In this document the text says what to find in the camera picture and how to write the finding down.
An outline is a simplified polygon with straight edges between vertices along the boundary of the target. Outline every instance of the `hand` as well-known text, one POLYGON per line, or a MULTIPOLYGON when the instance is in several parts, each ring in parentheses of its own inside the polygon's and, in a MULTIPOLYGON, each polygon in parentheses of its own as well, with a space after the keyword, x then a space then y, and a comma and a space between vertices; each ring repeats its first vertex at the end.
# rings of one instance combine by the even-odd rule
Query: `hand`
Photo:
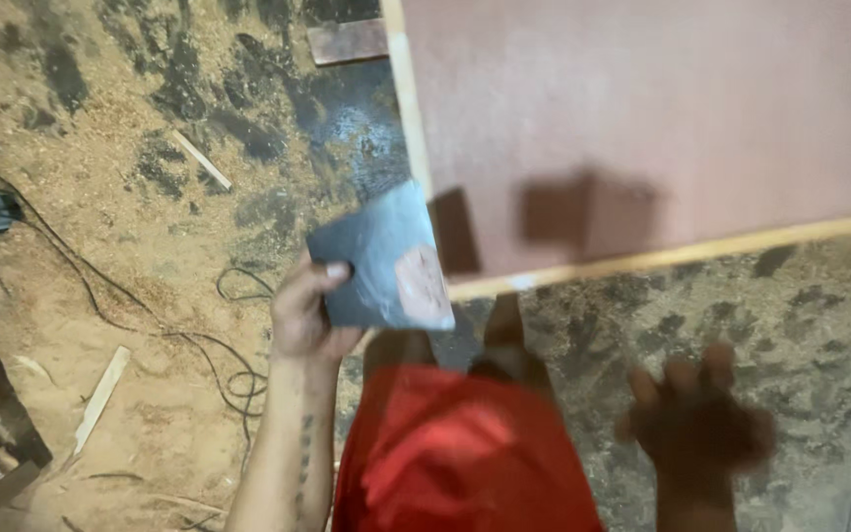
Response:
POLYGON ((271 305, 272 356, 339 364, 363 336, 357 328, 331 327, 323 295, 350 278, 346 262, 314 264, 307 250, 271 305))
POLYGON ((617 438, 638 441, 659 478, 678 483, 729 480, 760 464, 774 451, 773 417, 731 397, 733 361, 733 347, 711 345, 699 366, 669 359, 661 384, 643 368, 632 370, 635 402, 617 438))

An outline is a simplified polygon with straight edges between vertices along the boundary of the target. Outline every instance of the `forearm tattoo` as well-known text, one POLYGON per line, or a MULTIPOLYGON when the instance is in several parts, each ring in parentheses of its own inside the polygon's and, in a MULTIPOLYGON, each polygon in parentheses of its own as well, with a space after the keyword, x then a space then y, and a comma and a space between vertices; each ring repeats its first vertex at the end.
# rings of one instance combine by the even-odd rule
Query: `forearm tattoo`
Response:
POLYGON ((298 477, 298 492, 294 496, 295 523, 294 531, 301 530, 304 504, 304 486, 307 484, 307 467, 310 465, 311 428, 314 426, 314 417, 306 415, 301 418, 301 471, 298 477))

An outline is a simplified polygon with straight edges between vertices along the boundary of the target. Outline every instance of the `red shirt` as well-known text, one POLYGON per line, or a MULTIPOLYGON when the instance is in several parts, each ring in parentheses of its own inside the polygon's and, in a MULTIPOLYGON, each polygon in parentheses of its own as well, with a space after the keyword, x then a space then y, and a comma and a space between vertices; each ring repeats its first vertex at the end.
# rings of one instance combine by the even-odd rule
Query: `red shirt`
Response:
POLYGON ((364 383, 333 532, 602 530, 560 413, 537 394, 435 366, 364 383))

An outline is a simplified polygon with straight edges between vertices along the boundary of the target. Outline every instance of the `electric cord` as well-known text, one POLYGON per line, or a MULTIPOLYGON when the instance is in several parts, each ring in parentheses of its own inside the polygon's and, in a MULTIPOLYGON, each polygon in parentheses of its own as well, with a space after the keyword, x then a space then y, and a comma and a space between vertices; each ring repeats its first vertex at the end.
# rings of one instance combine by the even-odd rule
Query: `electric cord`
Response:
MULTIPOLYGON (((148 336, 156 338, 182 340, 183 342, 186 342, 187 344, 195 347, 195 349, 197 349, 202 354, 207 364, 209 365, 209 369, 212 372, 213 378, 216 381, 216 387, 219 390, 219 395, 222 397, 222 401, 225 402, 226 406, 238 413, 242 418, 242 431, 245 436, 245 453, 242 455, 241 473, 244 473, 245 467, 248 463, 249 453, 252 449, 252 434, 249 429, 249 420, 253 417, 261 417, 260 413, 252 412, 252 402, 255 397, 264 394, 266 391, 266 385, 263 385, 260 388, 256 387, 256 381, 266 381, 267 376, 254 371, 252 365, 249 364, 249 362, 245 360, 245 358, 241 356, 238 351, 236 351, 231 345, 223 342, 222 340, 219 340, 219 338, 216 338, 215 336, 201 332, 174 331, 172 327, 170 327, 163 320, 161 320, 159 316, 155 312, 153 312, 153 310, 149 308, 147 304, 144 303, 139 297, 135 296, 131 291, 123 287, 118 282, 114 281, 109 275, 102 272, 98 267, 92 264, 89 260, 85 259, 80 253, 78 253, 74 248, 72 248, 65 241, 65 239, 62 238, 61 235, 59 235, 58 232, 56 232, 54 228, 44 219, 38 209, 36 209, 35 206, 32 205, 32 203, 25 197, 25 195, 23 195, 17 187, 15 187, 9 180, 2 177, 1 175, 0 184, 6 187, 6 192, 14 194, 15 197, 17 197, 21 201, 23 206, 28 209, 28 212, 30 212, 34 216, 34 219, 38 222, 38 224, 33 224, 29 220, 19 220, 17 218, 11 217, 4 218, 10 218, 15 222, 28 225, 31 229, 33 229, 36 233, 43 237, 45 241, 47 241, 48 244, 56 252, 58 252, 63 261, 67 263, 77 275, 77 278, 83 285, 84 290, 87 292, 88 302, 91 308, 94 310, 95 314, 101 319, 101 321, 107 323, 112 327, 130 333, 146 334, 148 336), (78 260, 81 264, 83 264, 84 269, 82 269, 75 260, 78 260), (100 304, 98 303, 97 296, 95 296, 94 288, 89 282, 87 276, 84 274, 84 270, 90 271, 93 274, 97 275, 112 289, 126 296, 126 298, 132 301, 133 304, 145 310, 150 316, 152 316, 152 318, 156 321, 156 325, 161 330, 163 330, 163 332, 142 331, 134 327, 123 325, 114 321, 110 316, 108 316, 104 312, 104 309, 101 308, 100 304), (228 380, 225 381, 225 383, 223 384, 221 377, 219 376, 219 371, 216 369, 216 365, 212 361, 212 357, 209 355, 209 352, 205 349, 205 347, 202 346, 202 344, 198 340, 204 340, 206 342, 224 348, 243 366, 244 369, 230 375, 228 380), (236 392, 232 389, 232 384, 241 378, 249 379, 248 391, 246 392, 236 392), (239 406, 233 400, 230 399, 230 396, 243 399, 243 404, 239 406)), ((231 302, 249 299, 271 299, 274 297, 274 289, 270 285, 268 285, 264 279, 242 268, 227 268, 223 272, 219 273, 219 277, 216 279, 216 291, 219 293, 219 296, 222 299, 231 302), (221 283, 226 277, 226 275, 231 272, 237 272, 251 278, 256 283, 258 283, 264 289, 265 292, 260 294, 242 296, 227 295, 223 291, 221 283)))

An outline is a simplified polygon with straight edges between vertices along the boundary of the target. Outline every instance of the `plywood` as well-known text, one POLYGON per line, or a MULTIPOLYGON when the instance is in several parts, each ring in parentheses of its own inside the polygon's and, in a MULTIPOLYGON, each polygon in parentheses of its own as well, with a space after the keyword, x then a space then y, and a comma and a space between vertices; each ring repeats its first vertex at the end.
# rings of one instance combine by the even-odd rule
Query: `plywood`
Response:
POLYGON ((450 272, 453 292, 851 230, 851 2, 383 13, 413 176, 470 225, 457 239, 477 260, 450 272))

